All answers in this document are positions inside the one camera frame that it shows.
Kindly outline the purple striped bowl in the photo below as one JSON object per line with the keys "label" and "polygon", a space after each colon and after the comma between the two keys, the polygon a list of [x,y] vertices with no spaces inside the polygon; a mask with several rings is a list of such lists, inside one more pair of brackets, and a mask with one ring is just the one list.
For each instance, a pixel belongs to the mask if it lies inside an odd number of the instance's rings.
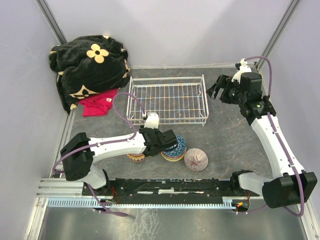
{"label": "purple striped bowl", "polygon": [[184,155],[183,163],[191,172],[200,173],[208,167],[209,160],[203,150],[190,148]]}

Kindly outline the black floral fleece blanket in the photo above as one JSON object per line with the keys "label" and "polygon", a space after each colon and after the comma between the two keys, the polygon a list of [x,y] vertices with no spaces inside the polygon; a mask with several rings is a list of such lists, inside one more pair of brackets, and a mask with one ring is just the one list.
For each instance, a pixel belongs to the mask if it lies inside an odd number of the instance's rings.
{"label": "black floral fleece blanket", "polygon": [[80,36],[52,47],[49,67],[57,73],[56,88],[69,113],[78,102],[130,80],[129,53],[123,43],[106,35]]}

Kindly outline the white wire dish rack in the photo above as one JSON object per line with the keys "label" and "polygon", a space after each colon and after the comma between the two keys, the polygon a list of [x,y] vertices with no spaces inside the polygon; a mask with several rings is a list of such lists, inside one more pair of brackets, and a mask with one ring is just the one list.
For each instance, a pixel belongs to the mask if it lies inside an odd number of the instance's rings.
{"label": "white wire dish rack", "polygon": [[131,78],[130,94],[146,114],[156,113],[161,125],[199,124],[209,117],[205,77],[177,76]]}

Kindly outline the aluminium frame rail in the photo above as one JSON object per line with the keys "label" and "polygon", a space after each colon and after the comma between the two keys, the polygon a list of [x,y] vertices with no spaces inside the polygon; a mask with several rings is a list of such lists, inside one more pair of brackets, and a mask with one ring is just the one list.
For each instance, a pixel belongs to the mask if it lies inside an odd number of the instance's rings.
{"label": "aluminium frame rail", "polygon": [[202,179],[83,179],[43,178],[37,190],[40,198],[88,200],[98,198],[116,207],[134,208],[234,208],[236,200],[249,202],[261,197],[271,208],[306,203],[315,180],[307,173],[275,179],[252,172],[229,180]]}

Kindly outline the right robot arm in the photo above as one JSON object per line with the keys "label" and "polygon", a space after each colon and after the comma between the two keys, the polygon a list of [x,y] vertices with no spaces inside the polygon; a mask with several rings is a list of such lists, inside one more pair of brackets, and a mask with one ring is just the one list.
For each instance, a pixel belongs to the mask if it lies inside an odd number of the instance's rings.
{"label": "right robot arm", "polygon": [[229,183],[231,193],[240,196],[248,190],[262,196],[271,209],[300,205],[303,210],[318,179],[314,172],[304,169],[290,149],[270,97],[262,92],[262,76],[256,72],[233,77],[221,74],[206,93],[212,99],[239,107],[271,166],[271,178],[252,171],[237,172],[236,179]]}

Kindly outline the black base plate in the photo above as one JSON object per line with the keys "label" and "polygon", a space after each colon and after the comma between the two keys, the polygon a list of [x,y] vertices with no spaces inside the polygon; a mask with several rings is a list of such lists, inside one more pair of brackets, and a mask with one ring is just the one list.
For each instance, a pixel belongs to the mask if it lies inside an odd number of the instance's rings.
{"label": "black base plate", "polygon": [[221,204],[223,197],[257,197],[236,185],[235,181],[205,179],[125,179],[110,180],[94,193],[115,197],[118,204]]}

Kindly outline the blue triangle patterned bowl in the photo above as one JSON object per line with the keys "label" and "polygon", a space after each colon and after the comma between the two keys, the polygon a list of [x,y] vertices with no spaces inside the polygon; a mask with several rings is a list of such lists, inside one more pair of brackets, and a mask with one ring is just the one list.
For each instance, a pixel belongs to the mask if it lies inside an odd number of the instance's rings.
{"label": "blue triangle patterned bowl", "polygon": [[176,135],[177,144],[167,148],[162,153],[169,158],[178,158],[183,155],[187,148],[186,141],[183,137]]}

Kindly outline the red cloth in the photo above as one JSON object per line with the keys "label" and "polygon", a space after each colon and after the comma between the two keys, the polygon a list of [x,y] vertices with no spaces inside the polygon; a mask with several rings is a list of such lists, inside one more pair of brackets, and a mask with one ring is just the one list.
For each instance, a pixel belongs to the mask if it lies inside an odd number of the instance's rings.
{"label": "red cloth", "polygon": [[79,101],[83,106],[83,117],[100,117],[108,114],[113,107],[113,99],[118,89],[111,89],[105,92],[90,96]]}

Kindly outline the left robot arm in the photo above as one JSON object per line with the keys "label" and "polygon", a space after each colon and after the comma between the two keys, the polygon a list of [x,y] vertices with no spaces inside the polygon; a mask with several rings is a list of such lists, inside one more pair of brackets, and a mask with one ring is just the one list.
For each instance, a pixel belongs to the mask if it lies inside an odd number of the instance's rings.
{"label": "left robot arm", "polygon": [[111,189],[107,172],[94,163],[127,154],[153,157],[177,144],[172,130],[161,132],[157,128],[144,127],[128,135],[108,138],[89,138],[81,132],[64,146],[60,154],[67,181],[81,180],[99,195],[106,195]]}

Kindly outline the red patterned bowl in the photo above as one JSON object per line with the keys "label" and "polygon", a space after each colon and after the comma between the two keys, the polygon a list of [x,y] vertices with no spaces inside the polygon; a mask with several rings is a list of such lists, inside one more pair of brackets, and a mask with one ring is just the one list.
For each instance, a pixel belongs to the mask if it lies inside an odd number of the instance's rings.
{"label": "red patterned bowl", "polygon": [[142,158],[142,157],[145,157],[145,155],[142,154],[142,153],[139,153],[139,154],[131,153],[131,154],[127,154],[127,157],[128,156],[130,156],[131,158]]}

